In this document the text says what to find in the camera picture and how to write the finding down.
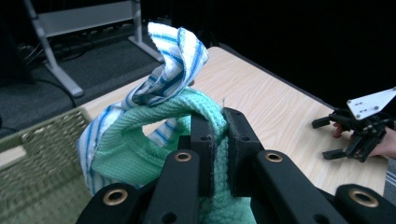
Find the white robot part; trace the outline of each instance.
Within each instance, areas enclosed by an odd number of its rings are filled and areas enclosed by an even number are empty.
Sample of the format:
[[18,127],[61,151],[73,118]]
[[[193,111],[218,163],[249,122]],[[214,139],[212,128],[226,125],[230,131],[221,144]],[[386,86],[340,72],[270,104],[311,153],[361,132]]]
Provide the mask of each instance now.
[[396,87],[362,96],[346,102],[357,120],[365,119],[380,112],[396,96]]

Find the wooden table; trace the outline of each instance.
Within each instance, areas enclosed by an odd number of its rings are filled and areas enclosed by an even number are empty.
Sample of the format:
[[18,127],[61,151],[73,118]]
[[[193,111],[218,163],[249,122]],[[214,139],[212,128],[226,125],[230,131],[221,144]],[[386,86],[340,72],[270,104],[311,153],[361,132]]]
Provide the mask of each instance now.
[[[321,152],[347,146],[348,135],[332,138],[331,125],[313,129],[311,122],[332,110],[278,78],[233,56],[211,48],[209,61],[195,79],[194,88],[220,105],[241,111],[264,148],[287,154],[318,188],[334,194],[338,186],[355,183],[383,195],[387,160],[370,158],[361,163],[326,161]],[[146,77],[93,100],[82,107],[92,118],[125,95]]]

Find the wicker basket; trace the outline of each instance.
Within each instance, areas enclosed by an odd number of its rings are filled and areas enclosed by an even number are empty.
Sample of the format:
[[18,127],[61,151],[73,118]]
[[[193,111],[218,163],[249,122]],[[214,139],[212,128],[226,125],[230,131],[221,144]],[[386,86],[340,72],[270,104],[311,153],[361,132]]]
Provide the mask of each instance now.
[[76,142],[90,120],[74,109],[0,140],[25,155],[0,168],[1,223],[76,223],[91,199]]

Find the dark background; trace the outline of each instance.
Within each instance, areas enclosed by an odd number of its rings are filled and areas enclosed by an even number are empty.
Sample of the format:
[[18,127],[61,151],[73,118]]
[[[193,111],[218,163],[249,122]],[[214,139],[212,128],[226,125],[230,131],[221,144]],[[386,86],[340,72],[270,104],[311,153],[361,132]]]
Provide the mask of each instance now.
[[[33,2],[37,12],[45,12],[114,1]],[[0,0],[2,39],[6,29],[15,45],[35,45],[23,8],[22,0]],[[396,86],[395,11],[389,0],[142,0],[144,20],[170,16],[173,26],[195,32],[207,47],[214,39],[225,43],[339,107],[347,99]],[[4,58],[9,49],[1,50]],[[396,114],[396,100],[386,111]]]

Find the cloth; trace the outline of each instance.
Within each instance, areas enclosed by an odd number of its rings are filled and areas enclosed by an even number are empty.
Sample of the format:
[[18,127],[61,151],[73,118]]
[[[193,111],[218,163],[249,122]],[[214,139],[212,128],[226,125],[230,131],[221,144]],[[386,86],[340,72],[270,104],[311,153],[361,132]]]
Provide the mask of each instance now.
[[[208,60],[204,45],[183,29],[149,23],[148,32],[164,57],[148,80],[133,89],[122,102],[108,106],[78,140],[81,168],[94,194],[111,183],[136,188],[161,173],[166,156],[177,149],[180,135],[190,134],[191,112],[205,117],[218,145],[215,158],[215,193],[200,200],[203,223],[254,223],[249,199],[232,197],[227,185],[227,122],[221,108],[204,93],[193,90],[193,81]],[[142,127],[164,120],[145,136]]]

